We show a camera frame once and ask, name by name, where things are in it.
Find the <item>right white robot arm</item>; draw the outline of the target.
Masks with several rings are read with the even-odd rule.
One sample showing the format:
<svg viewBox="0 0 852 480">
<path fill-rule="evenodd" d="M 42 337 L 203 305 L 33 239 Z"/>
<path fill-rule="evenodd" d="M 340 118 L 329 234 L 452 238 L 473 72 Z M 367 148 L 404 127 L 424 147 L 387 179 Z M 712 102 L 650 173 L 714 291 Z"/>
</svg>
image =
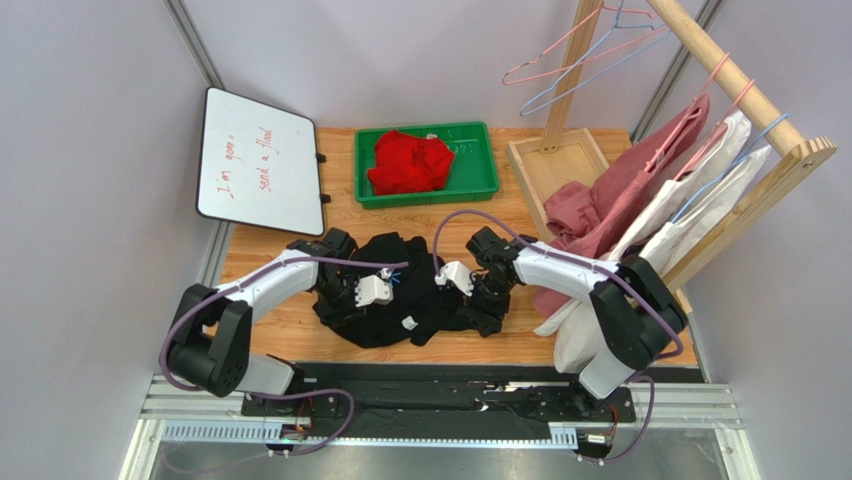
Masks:
<svg viewBox="0 0 852 480">
<path fill-rule="evenodd" d="M 609 397 L 656 361 L 687 325 L 674 294 L 638 255 L 619 262 L 590 259 L 526 235 L 506 240 L 489 227 L 480 229 L 466 247 L 481 270 L 449 262 L 437 270 L 435 282 L 462 292 L 469 320 L 485 336 L 496 331 L 517 285 L 550 289 L 590 308 L 604 345 L 578 378 L 587 396 L 596 400 Z"/>
</svg>

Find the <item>black t shirt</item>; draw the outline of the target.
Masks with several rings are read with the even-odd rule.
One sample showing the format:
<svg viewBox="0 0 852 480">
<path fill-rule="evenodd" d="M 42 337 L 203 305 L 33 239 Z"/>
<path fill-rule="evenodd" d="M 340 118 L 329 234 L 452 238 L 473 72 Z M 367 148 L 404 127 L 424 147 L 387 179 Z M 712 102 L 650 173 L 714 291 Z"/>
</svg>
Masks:
<svg viewBox="0 0 852 480">
<path fill-rule="evenodd" d="M 377 235 L 359 247 L 348 233 L 333 228 L 319 244 L 323 253 L 334 258 L 408 264 L 394 272 L 391 303 L 365 307 L 367 317 L 361 320 L 321 322 L 345 340 L 361 348 L 385 347 L 404 340 L 423 346 L 440 331 L 475 330 L 459 316 L 465 295 L 454 287 L 441 287 L 435 283 L 432 255 L 423 237 L 405 240 L 398 233 L 391 232 Z M 359 280 L 372 273 L 365 268 L 338 267 L 354 273 Z"/>
</svg>

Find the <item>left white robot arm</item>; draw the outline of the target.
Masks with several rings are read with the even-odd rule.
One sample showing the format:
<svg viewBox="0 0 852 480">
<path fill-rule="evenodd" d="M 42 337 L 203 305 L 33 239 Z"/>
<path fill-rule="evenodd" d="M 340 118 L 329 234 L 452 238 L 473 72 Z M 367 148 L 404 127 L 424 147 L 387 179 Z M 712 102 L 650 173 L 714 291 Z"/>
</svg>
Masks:
<svg viewBox="0 0 852 480">
<path fill-rule="evenodd" d="M 396 267 L 357 261 L 352 257 L 356 247 L 348 233 L 331 229 L 319 241 L 292 242 L 272 261 L 235 281 L 188 287 L 159 353 L 166 381 L 216 397 L 233 392 L 259 398 L 286 395 L 296 369 L 284 360 L 252 353 L 253 328 L 302 292 L 315 291 L 328 302 L 353 308 L 357 282 L 341 274 L 341 268 L 349 267 L 363 278 Z"/>
</svg>

